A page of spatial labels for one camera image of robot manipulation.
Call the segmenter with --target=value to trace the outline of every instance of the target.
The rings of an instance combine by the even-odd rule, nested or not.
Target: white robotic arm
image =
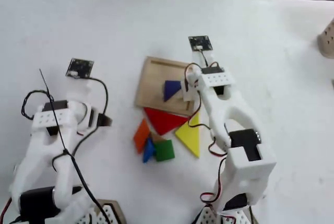
[[[85,68],[87,66],[91,68],[90,63],[73,59],[69,70],[87,71]],[[97,81],[106,89],[102,81]],[[81,82],[82,87],[87,85],[87,79]],[[22,114],[33,119],[31,139],[23,161],[15,170],[15,178],[10,186],[11,198],[23,223],[75,223],[87,213],[93,198],[89,196],[87,187],[85,191],[81,186],[73,185],[75,166],[76,172],[81,174],[74,160],[74,154],[84,140],[82,135],[88,137],[98,127],[110,126],[111,120],[104,114],[106,106],[103,113],[99,113],[86,102],[53,101],[49,90],[47,95],[50,97],[50,102],[40,106],[33,117],[28,117],[24,111],[29,95],[23,103]],[[76,97],[77,99],[81,97],[80,93],[76,93]],[[55,186],[33,189],[42,172],[50,166],[57,172]]]
[[[204,55],[201,51],[205,42],[197,43],[198,49],[192,47],[198,59],[201,54]],[[196,84],[188,86],[189,89],[199,91],[209,116],[211,138],[215,138],[217,145],[228,153],[220,175],[222,192],[212,203],[215,211],[223,215],[258,202],[267,187],[276,158],[265,143],[266,131],[256,113],[242,98],[228,70],[220,67],[208,55],[211,52],[205,52],[209,60],[206,60],[208,67],[193,68],[187,74],[187,80],[190,84]],[[244,129],[228,133],[225,124],[229,119],[237,121]],[[214,193],[217,192],[218,181],[214,188]]]

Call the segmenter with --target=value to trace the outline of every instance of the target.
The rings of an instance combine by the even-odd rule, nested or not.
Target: blue triangle
[[[163,101],[168,101],[174,94],[181,90],[181,81],[178,80],[166,80],[163,91]]]
[[[142,157],[143,163],[146,163],[156,152],[156,149],[154,147],[154,144],[152,142],[151,138],[147,138],[145,149],[144,149],[144,155]]]

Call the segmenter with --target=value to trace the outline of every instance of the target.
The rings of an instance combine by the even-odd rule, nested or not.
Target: wooden tray
[[[187,65],[183,62],[147,57],[141,73],[136,105],[190,116],[193,113],[193,101],[185,102],[182,96],[177,95],[166,102],[163,101],[164,82],[184,79],[184,69]]]

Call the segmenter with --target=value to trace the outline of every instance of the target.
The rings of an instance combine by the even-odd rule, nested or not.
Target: black cable
[[[80,78],[80,79],[90,79],[90,80],[95,80],[99,83],[101,83],[104,87],[104,90],[105,90],[105,105],[104,105],[104,109],[103,109],[103,112],[102,114],[105,114],[106,112],[106,108],[108,107],[108,102],[109,102],[109,93],[108,93],[108,88],[106,87],[106,84],[100,80],[100,79],[96,79],[96,78],[92,78],[92,77],[88,77],[88,78]]]
[[[21,108],[21,114],[24,117],[26,117],[27,119],[31,120],[31,121],[33,120],[34,115],[33,116],[29,116],[29,115],[26,114],[26,104],[28,102],[29,97],[32,94],[34,94],[34,93],[43,93],[43,94],[45,94],[47,96],[47,91],[44,91],[44,90],[34,90],[34,91],[29,92],[27,94],[27,96],[25,97],[25,99],[23,100],[23,104],[22,104],[22,108]]]
[[[95,80],[99,83],[101,83],[104,87],[104,91],[105,91],[105,105],[104,105],[104,109],[103,109],[103,112],[102,114],[104,115],[105,112],[106,112],[106,109],[108,107],[108,102],[109,102],[109,93],[108,93],[108,88],[106,87],[106,84],[100,80],[100,79],[96,79],[96,78],[91,78],[91,77],[88,77],[88,78],[82,78],[82,79],[90,79],[90,80]],[[80,147],[80,145],[89,137],[91,136],[93,133],[95,133],[97,130],[99,129],[99,127],[97,126],[92,132],[90,132],[88,135],[86,135],[84,138],[82,138],[81,141],[79,141],[79,143],[77,144],[77,146],[74,148],[73,152],[72,152],[72,155],[75,156],[75,154],[77,153],[78,151],[78,148]]]
[[[250,214],[250,222],[252,224],[254,224],[254,215],[253,215],[253,211],[252,211],[252,206],[249,206],[249,214]]]
[[[203,58],[204,58],[204,61],[205,61],[205,65],[208,67],[209,64],[208,64],[208,61],[207,61],[207,58],[205,58],[204,54],[203,54],[203,50],[199,50],[200,53],[202,54]]]
[[[51,105],[51,108],[52,108],[52,111],[53,111],[53,115],[55,117],[55,120],[56,120],[56,125],[57,125],[57,128],[58,128],[58,132],[59,132],[59,136],[61,138],[61,141],[62,141],[62,144],[63,144],[63,147],[64,147],[64,151],[63,151],[63,155],[69,155],[71,157],[71,160],[72,160],[72,163],[73,163],[73,166],[75,168],[75,170],[77,171],[78,173],[78,176],[80,178],[80,181],[84,187],[84,189],[86,190],[87,194],[89,195],[89,197],[91,198],[91,200],[97,205],[97,207],[99,208],[99,210],[101,211],[102,215],[105,217],[105,220],[108,224],[111,224],[111,222],[109,221],[109,218],[106,214],[106,212],[104,211],[103,207],[100,205],[100,203],[96,200],[96,198],[94,197],[94,195],[92,194],[91,190],[88,188],[88,185],[86,184],[85,180],[84,180],[84,177],[82,176],[82,173],[79,169],[79,166],[74,158],[74,156],[72,154],[69,153],[69,151],[67,150],[67,148],[65,147],[65,144],[64,144],[64,140],[63,140],[63,136],[62,136],[62,132],[61,132],[61,128],[58,124],[58,120],[57,120],[57,116],[56,116],[56,112],[54,110],[54,107],[53,107],[53,100],[51,99],[51,95],[50,95],[50,91],[49,91],[49,88],[46,84],[46,81],[44,79],[44,76],[42,74],[42,71],[40,70],[40,73],[41,73],[41,76],[43,78],[43,81],[44,81],[44,84],[46,86],[46,91],[47,91],[47,96],[49,98],[49,101],[50,101],[50,105]]]
[[[14,223],[18,223],[18,222],[21,222],[22,221],[22,218],[21,218],[21,216],[18,216],[18,217],[16,217],[16,219],[15,220],[13,220],[11,223],[9,223],[9,224],[14,224]]]

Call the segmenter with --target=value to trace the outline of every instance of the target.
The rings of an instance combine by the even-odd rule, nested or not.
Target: black wire
[[[18,216],[18,217],[16,217],[15,220],[13,220],[12,222],[10,222],[9,224],[18,223],[18,222],[20,222],[20,221],[22,221],[22,218],[21,218],[21,216]]]
[[[253,215],[253,211],[252,211],[252,207],[249,206],[249,214],[250,214],[250,221],[252,224],[254,224],[254,215]]]
[[[87,194],[89,195],[89,197],[91,198],[91,200],[97,205],[97,207],[99,208],[99,210],[101,211],[102,215],[105,217],[105,220],[108,224],[111,224],[111,222],[109,221],[109,218],[108,218],[108,215],[106,214],[106,212],[104,211],[103,207],[100,205],[100,203],[96,200],[96,198],[94,197],[94,195],[92,194],[91,190],[88,188],[88,185],[86,184],[85,180],[84,180],[84,177],[82,176],[82,173],[79,169],[79,166],[74,158],[74,156],[72,154],[69,153],[69,151],[67,150],[67,148],[65,147],[65,144],[64,144],[64,140],[63,140],[63,137],[62,137],[62,132],[61,132],[61,128],[58,124],[58,120],[57,120],[57,116],[56,116],[56,112],[54,110],[54,107],[53,107],[53,101],[51,99],[51,95],[50,95],[50,91],[49,91],[49,88],[46,84],[46,81],[44,79],[44,76],[42,74],[42,71],[40,70],[40,73],[41,73],[41,76],[43,78],[43,81],[44,81],[44,84],[46,86],[46,91],[47,91],[47,96],[49,98],[49,101],[50,101],[50,105],[51,105],[51,108],[52,108],[52,111],[53,111],[53,115],[55,117],[55,120],[56,120],[56,124],[57,124],[57,128],[58,128],[58,132],[59,132],[59,136],[62,140],[62,144],[63,144],[63,147],[64,147],[64,151],[63,151],[63,155],[69,155],[71,157],[71,160],[72,160],[72,163],[73,163],[73,166],[75,168],[75,170],[77,171],[78,173],[78,176],[80,178],[80,181],[84,187],[84,189],[86,190]]]
[[[203,50],[199,50],[200,53],[202,54],[203,58],[204,58],[204,61],[205,61],[205,65],[208,67],[208,61],[207,61],[207,58],[205,58],[204,54],[203,54]]]
[[[198,111],[200,110],[201,106],[202,106],[202,98],[200,96],[200,92],[197,91],[198,95],[199,95],[199,106],[198,108],[196,109],[196,111],[188,118],[188,126],[189,127],[198,127],[198,126],[205,126],[209,131],[211,130],[211,128],[204,124],[204,123],[200,123],[200,124],[196,124],[196,125],[190,125],[190,120],[196,115],[196,113],[198,113]]]
[[[99,82],[99,83],[101,83],[103,85],[104,90],[105,90],[105,105],[104,105],[104,109],[103,109],[102,114],[105,114],[106,108],[108,107],[108,102],[109,102],[109,93],[108,93],[108,88],[106,87],[106,84],[102,80],[96,79],[96,78],[88,77],[88,78],[81,78],[81,79],[95,80],[95,81],[97,81],[97,82]]]
[[[108,107],[108,102],[109,102],[109,93],[108,93],[108,88],[106,87],[106,84],[100,80],[100,79],[96,79],[96,78],[91,78],[91,77],[88,77],[88,78],[82,78],[82,79],[91,79],[91,80],[95,80],[99,83],[101,83],[104,87],[104,91],[105,91],[105,105],[104,105],[104,109],[103,109],[103,112],[102,114],[105,115],[105,112],[106,112],[106,109]],[[99,129],[99,127],[97,126],[92,132],[90,132],[88,135],[86,135],[84,138],[82,138],[81,141],[79,141],[79,143],[77,144],[77,146],[74,148],[73,152],[72,152],[72,155],[75,156],[75,154],[77,153],[78,151],[78,148],[80,147],[80,145],[89,137],[91,136],[93,133],[95,133],[97,130]]]
[[[21,108],[21,114],[22,114],[24,117],[26,117],[27,119],[31,120],[31,121],[33,120],[34,115],[33,115],[33,116],[29,116],[29,115],[26,114],[26,105],[27,105],[27,102],[28,102],[29,97],[30,97],[32,94],[34,94],[34,93],[43,93],[43,94],[47,95],[47,91],[44,91],[44,90],[34,90],[34,91],[31,91],[31,92],[29,92],[29,93],[27,94],[27,96],[26,96],[25,99],[23,100],[23,104],[22,104],[22,108]]]

